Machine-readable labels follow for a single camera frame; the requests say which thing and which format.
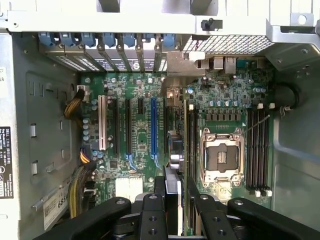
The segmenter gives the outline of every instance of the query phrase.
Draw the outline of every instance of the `microchip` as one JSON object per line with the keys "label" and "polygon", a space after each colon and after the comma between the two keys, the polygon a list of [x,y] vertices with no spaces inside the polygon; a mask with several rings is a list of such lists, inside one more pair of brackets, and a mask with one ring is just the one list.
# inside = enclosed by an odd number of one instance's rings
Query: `microchip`
{"label": "microchip", "polygon": [[114,160],[111,160],[110,161],[110,168],[111,169],[117,169],[118,168],[118,162],[114,161]]}

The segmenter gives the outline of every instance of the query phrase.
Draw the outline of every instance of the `motherboard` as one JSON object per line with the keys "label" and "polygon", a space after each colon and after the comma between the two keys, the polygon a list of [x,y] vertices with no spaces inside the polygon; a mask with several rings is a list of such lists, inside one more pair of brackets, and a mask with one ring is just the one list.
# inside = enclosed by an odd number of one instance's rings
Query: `motherboard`
{"label": "motherboard", "polygon": [[165,77],[81,76],[78,88],[86,92],[82,145],[97,162],[96,204],[115,196],[133,202],[138,194],[152,192],[165,166],[185,179],[192,176],[200,192],[223,203],[246,197],[269,208],[273,117],[266,109],[273,97],[272,67],[238,59],[235,74],[207,72],[164,94]]}

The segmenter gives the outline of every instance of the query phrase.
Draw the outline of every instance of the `white label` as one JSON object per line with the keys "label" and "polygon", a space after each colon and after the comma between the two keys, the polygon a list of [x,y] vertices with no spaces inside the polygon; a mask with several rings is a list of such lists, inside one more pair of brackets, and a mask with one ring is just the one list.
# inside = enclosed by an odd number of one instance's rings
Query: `white label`
{"label": "white label", "polygon": [[69,183],[70,181],[43,204],[44,230],[47,230],[57,217],[67,208]]}
{"label": "white label", "polygon": [[4,99],[7,96],[7,71],[5,67],[0,66],[0,99]]}

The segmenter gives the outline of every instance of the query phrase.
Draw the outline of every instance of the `gray metal panel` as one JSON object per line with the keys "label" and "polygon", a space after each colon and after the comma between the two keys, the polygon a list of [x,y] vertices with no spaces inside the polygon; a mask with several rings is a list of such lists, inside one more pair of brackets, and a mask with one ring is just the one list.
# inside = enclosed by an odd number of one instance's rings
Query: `gray metal panel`
{"label": "gray metal panel", "polygon": [[[6,56],[0,58],[0,66],[6,67],[8,90],[6,98],[0,97],[0,126],[10,126],[12,131],[14,183],[14,199],[0,200],[0,216],[7,216],[0,231],[6,239],[30,240],[44,232],[41,206],[76,166],[77,126],[63,119],[60,108],[63,92],[71,98],[70,86],[76,85],[76,77],[38,53],[37,40],[30,34],[24,38],[19,33],[1,34],[0,46]],[[36,124],[35,138],[31,138],[31,124]],[[38,161],[37,175],[32,174],[34,161]]]}
{"label": "gray metal panel", "polygon": [[[293,82],[301,89],[301,105],[274,121],[272,209],[320,230],[320,128],[319,68],[309,75],[279,74],[278,81]],[[287,98],[290,92],[281,93]]]}

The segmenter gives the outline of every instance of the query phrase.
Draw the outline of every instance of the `blue pcie slot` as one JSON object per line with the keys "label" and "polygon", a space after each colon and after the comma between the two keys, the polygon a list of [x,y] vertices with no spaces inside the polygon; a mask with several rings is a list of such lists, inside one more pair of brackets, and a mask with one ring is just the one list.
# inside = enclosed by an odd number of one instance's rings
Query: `blue pcie slot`
{"label": "blue pcie slot", "polygon": [[151,98],[151,155],[156,158],[157,149],[157,98]]}

